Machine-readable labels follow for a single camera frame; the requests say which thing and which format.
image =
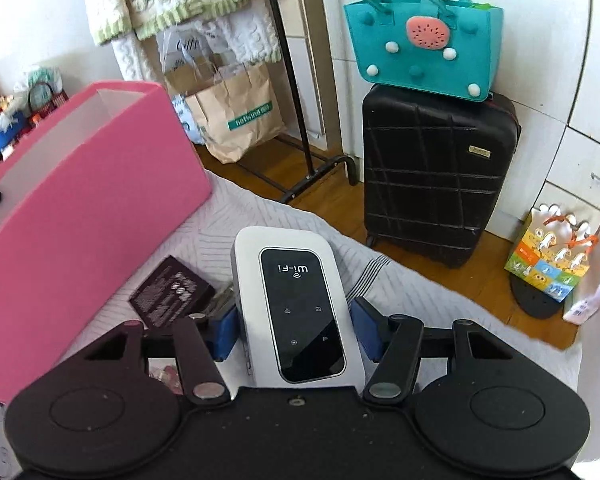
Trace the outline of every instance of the metal screw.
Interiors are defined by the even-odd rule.
[[[369,393],[376,399],[395,399],[402,390],[394,383],[376,383],[369,388]]]
[[[224,394],[224,390],[220,383],[200,383],[193,388],[193,394],[202,400],[217,399]]]
[[[298,408],[299,406],[304,406],[306,404],[306,400],[304,400],[304,397],[293,397],[291,399],[289,399],[289,405]]]

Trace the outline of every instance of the black glossy screen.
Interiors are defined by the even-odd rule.
[[[260,254],[282,377],[318,380],[344,370],[344,352],[320,260],[310,251]]]

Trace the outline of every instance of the pink storage box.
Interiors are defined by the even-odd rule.
[[[164,89],[99,82],[0,164],[0,402],[52,368],[209,196]]]

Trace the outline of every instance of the portable wi-fi router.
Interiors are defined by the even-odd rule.
[[[232,251],[248,367],[257,387],[365,383],[328,242],[309,231],[250,226]]]

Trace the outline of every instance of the black suitcase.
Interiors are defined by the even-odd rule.
[[[362,103],[368,244],[387,238],[450,267],[464,264],[516,150],[513,104],[374,86]]]

